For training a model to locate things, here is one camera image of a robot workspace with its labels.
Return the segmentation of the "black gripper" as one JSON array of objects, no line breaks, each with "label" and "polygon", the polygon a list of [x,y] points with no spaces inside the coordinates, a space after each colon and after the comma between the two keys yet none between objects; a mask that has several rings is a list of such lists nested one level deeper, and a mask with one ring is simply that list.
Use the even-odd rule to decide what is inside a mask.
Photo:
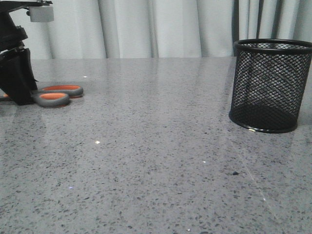
[{"label": "black gripper", "polygon": [[0,88],[18,105],[34,103],[32,94],[37,90],[33,75],[30,50],[13,48],[23,45],[28,36],[21,26],[16,26],[10,13],[30,6],[52,6],[51,0],[2,0],[0,2]]}]

